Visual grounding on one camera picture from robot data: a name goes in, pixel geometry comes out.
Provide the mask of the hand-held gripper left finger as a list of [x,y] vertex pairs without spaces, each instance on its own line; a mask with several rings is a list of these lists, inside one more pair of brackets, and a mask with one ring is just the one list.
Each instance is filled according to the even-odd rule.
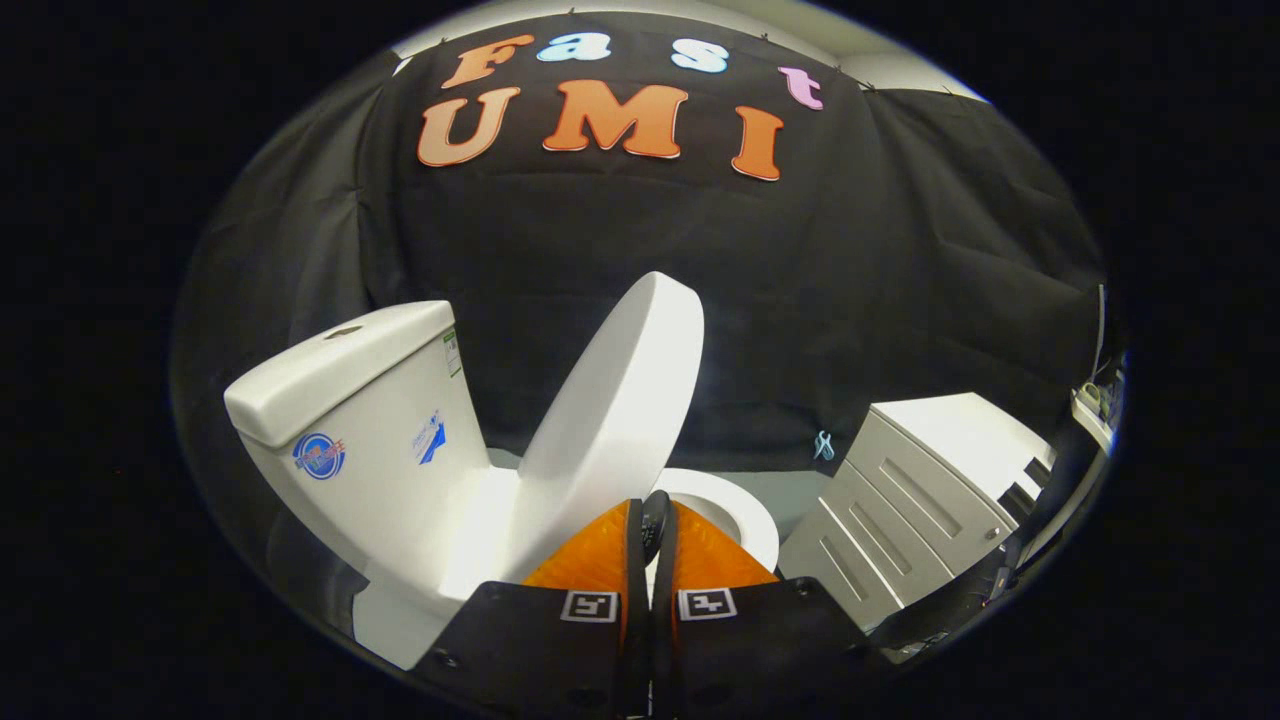
[[517,582],[484,582],[411,669],[485,719],[635,719],[652,708],[643,502],[590,520]]

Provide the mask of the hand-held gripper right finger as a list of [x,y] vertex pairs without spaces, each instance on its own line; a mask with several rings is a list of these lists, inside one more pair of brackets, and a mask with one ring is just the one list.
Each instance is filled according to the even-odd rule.
[[780,579],[686,503],[650,501],[650,556],[655,717],[837,717],[895,675],[818,579]]

